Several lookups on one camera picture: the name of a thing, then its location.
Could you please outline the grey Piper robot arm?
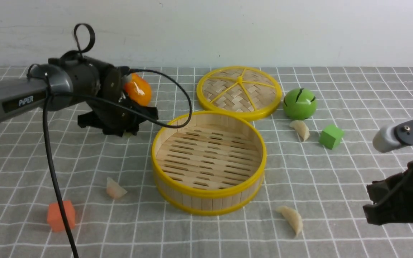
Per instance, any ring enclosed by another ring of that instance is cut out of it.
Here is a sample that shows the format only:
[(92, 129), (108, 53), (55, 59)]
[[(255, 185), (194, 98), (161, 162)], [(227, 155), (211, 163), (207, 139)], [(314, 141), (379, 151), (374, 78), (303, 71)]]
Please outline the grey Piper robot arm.
[(139, 105), (124, 92), (128, 71), (72, 51), (50, 58), (47, 64), (31, 68), (26, 78), (0, 81), (0, 123), (42, 108), (48, 93), (68, 92), (72, 95), (55, 96), (47, 110), (59, 111), (85, 101), (91, 111), (78, 116), (79, 127), (118, 137), (136, 135), (141, 123), (158, 119), (158, 111)]

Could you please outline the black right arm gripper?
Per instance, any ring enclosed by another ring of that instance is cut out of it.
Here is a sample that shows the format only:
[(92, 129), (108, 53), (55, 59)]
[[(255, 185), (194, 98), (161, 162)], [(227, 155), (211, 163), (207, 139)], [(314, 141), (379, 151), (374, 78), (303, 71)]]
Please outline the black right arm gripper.
[(363, 206), (369, 224), (413, 224), (413, 161), (404, 172), (366, 186), (372, 204)]

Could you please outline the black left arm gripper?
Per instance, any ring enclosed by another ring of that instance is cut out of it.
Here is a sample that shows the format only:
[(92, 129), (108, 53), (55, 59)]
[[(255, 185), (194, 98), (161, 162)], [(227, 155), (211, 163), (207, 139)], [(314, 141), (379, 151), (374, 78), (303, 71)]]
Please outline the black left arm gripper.
[(140, 124), (148, 119), (158, 120), (156, 107), (142, 106), (126, 93), (120, 68), (105, 69), (100, 83), (96, 100), (86, 101), (92, 111), (77, 117), (79, 127), (97, 128), (104, 135), (123, 137), (125, 134), (136, 135)]

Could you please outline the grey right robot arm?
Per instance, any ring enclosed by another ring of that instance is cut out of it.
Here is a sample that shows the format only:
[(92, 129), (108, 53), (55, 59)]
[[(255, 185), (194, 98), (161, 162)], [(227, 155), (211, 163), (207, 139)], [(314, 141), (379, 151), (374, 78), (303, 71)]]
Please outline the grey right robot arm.
[[(413, 146), (413, 117), (382, 127), (372, 144), (381, 153)], [(413, 223), (413, 161), (404, 172), (366, 186), (371, 204), (363, 206), (369, 224)]]

